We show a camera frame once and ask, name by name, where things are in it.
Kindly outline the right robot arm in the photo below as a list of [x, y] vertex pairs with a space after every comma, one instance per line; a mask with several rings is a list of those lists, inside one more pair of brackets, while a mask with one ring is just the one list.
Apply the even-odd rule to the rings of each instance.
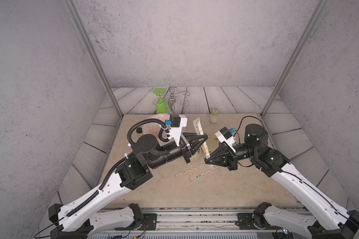
[[236, 144], [234, 129], [216, 132], [219, 147], [205, 159], [206, 164], [237, 170], [241, 160], [285, 187], [311, 213], [304, 216], [263, 202], [253, 211], [252, 224], [264, 230], [284, 228], [308, 239], [352, 239], [359, 231], [359, 212], [346, 208], [327, 197], [305, 178], [280, 151], [268, 146], [268, 132], [259, 124], [245, 128], [244, 142]]

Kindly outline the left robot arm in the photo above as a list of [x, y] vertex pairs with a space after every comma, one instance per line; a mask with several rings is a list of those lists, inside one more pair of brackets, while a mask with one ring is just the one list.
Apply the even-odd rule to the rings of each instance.
[[170, 141], [160, 145], [152, 134], [141, 136], [131, 145], [132, 152], [111, 167], [101, 184], [69, 204], [54, 204], [49, 208], [49, 219], [56, 226], [50, 237], [86, 239], [110, 229], [138, 229], [144, 222], [138, 204], [109, 212], [103, 212], [102, 208], [150, 180], [152, 169], [180, 157], [189, 162], [207, 139], [206, 134], [182, 133], [179, 143]]

